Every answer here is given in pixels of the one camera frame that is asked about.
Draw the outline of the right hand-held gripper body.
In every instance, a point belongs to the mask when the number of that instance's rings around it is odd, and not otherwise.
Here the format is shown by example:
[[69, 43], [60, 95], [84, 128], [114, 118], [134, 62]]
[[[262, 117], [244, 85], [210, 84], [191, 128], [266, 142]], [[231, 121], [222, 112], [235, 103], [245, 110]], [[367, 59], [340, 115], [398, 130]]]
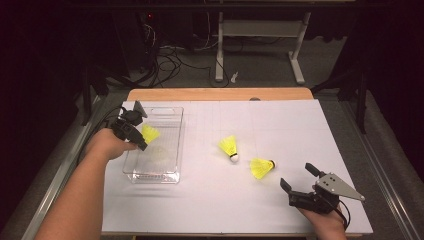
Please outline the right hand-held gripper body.
[[364, 201], [365, 197], [334, 173], [319, 172], [314, 191], [302, 193], [288, 188], [289, 205], [319, 214], [329, 214], [340, 203], [340, 196]]

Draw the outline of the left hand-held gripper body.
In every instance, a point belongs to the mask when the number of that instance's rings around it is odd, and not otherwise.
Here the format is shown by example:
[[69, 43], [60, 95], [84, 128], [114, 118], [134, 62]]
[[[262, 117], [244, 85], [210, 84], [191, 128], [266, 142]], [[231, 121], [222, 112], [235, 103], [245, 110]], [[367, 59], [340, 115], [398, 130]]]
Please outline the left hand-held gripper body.
[[130, 142], [143, 142], [143, 135], [136, 129], [147, 118], [147, 113], [141, 103], [136, 101], [132, 110], [127, 110], [125, 107], [122, 107], [121, 110], [122, 112], [111, 125], [115, 136]]

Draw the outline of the yellow shuttlecock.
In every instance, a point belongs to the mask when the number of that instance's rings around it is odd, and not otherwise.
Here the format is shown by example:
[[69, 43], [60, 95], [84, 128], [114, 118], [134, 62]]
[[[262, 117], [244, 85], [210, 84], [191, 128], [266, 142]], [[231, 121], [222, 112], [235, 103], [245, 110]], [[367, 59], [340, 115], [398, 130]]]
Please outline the yellow shuttlecock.
[[237, 162], [239, 160], [237, 143], [234, 135], [221, 139], [218, 146], [232, 162]]
[[262, 179], [275, 167], [273, 160], [254, 158], [250, 161], [250, 171], [256, 179]]
[[141, 134], [143, 135], [143, 138], [147, 144], [150, 144], [152, 141], [154, 141], [160, 136], [160, 132], [156, 128], [148, 124], [144, 124], [142, 126]]

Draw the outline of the clear plastic tray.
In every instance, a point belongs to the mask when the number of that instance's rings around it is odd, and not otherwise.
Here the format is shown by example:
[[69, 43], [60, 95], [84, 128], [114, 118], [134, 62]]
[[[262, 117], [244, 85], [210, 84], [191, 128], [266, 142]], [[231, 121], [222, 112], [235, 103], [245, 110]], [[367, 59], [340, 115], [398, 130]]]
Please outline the clear plastic tray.
[[146, 107], [147, 118], [137, 129], [147, 136], [147, 127], [157, 132], [142, 150], [125, 155], [122, 172], [133, 184], [175, 184], [180, 179], [181, 143], [183, 134], [182, 107]]

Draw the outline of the person's left hand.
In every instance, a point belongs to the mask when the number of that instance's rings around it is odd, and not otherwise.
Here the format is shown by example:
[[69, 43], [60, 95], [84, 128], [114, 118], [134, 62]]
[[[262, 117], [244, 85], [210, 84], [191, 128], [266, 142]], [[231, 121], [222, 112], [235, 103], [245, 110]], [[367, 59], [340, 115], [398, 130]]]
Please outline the person's left hand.
[[85, 157], [108, 161], [136, 148], [136, 144], [121, 140], [111, 129], [103, 128], [90, 139], [85, 148]]

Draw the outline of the person's right hand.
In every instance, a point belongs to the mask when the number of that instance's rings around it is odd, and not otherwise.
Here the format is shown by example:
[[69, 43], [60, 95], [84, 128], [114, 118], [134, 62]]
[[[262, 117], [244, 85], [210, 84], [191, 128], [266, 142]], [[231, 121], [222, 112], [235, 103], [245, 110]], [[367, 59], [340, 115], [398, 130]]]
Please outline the person's right hand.
[[316, 212], [299, 208], [299, 212], [303, 214], [312, 224], [315, 233], [324, 232], [344, 232], [344, 221], [336, 211], [329, 214], [318, 214]]

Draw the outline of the black metal stand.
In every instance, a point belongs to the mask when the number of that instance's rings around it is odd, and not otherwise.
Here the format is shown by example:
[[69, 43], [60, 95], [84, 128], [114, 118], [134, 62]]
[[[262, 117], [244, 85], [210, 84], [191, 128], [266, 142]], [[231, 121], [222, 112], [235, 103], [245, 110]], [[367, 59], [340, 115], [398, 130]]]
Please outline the black metal stand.
[[82, 99], [83, 99], [83, 120], [82, 125], [86, 126], [92, 115], [91, 90], [97, 96], [107, 96], [109, 88], [106, 83], [106, 75], [98, 65], [86, 65], [81, 73], [82, 76]]
[[329, 79], [311, 88], [316, 94], [324, 89], [338, 89], [337, 98], [340, 101], [356, 100], [355, 122], [359, 130], [365, 134], [365, 111], [367, 94], [366, 74], [357, 68], [350, 68], [343, 73], [331, 76]]

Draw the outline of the white table cover board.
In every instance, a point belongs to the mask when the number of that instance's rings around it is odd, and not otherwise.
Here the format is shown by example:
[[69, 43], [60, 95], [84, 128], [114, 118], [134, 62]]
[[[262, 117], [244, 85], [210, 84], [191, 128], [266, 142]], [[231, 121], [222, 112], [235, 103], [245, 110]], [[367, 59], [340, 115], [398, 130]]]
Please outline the white table cover board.
[[[289, 206], [280, 187], [307, 192], [311, 163], [345, 182], [350, 174], [321, 105], [316, 100], [181, 101], [184, 109], [181, 178], [176, 184], [133, 184], [124, 160], [108, 164], [103, 231], [106, 234], [306, 235], [312, 229]], [[234, 135], [239, 160], [219, 148]], [[262, 179], [250, 171], [254, 158], [276, 167]]]

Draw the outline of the black computer tower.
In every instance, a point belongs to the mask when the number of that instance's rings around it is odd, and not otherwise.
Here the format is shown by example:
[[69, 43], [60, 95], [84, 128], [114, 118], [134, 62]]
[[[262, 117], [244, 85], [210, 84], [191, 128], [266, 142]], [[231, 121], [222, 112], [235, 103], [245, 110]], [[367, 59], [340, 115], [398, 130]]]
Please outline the black computer tower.
[[138, 13], [114, 13], [115, 29], [129, 73], [151, 69], [157, 55], [155, 46], [146, 39], [148, 27]]

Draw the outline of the grey metal rail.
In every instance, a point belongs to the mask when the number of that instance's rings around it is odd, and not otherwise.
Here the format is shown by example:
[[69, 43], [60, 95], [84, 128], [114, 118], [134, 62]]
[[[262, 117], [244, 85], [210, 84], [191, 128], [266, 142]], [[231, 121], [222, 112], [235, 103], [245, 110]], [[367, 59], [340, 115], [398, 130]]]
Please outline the grey metal rail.
[[95, 97], [91, 104], [91, 116], [84, 122], [82, 101], [77, 101], [79, 112], [57, 146], [49, 156], [24, 197], [29, 222], [19, 240], [33, 240], [46, 213], [54, 203], [63, 185], [70, 176], [83, 142], [92, 127], [92, 120], [102, 108], [104, 100]]
[[375, 240], [424, 240], [424, 182], [420, 180], [394, 132], [373, 102], [366, 109], [365, 132], [353, 107], [341, 104], [363, 152], [367, 179], [355, 176], [366, 195], [365, 209]]

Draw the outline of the white metal desk frame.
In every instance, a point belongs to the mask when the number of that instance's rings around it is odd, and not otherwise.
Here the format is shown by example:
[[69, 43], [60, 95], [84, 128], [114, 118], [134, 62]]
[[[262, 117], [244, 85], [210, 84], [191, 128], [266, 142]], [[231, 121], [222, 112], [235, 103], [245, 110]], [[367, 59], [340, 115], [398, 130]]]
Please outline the white metal desk frame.
[[298, 61], [298, 55], [303, 44], [306, 30], [311, 17], [306, 12], [302, 20], [297, 21], [271, 21], [271, 20], [225, 20], [222, 12], [218, 18], [217, 54], [215, 65], [215, 80], [224, 80], [224, 52], [223, 41], [225, 37], [275, 37], [295, 38], [296, 46], [287, 53], [296, 82], [305, 83], [305, 79]]

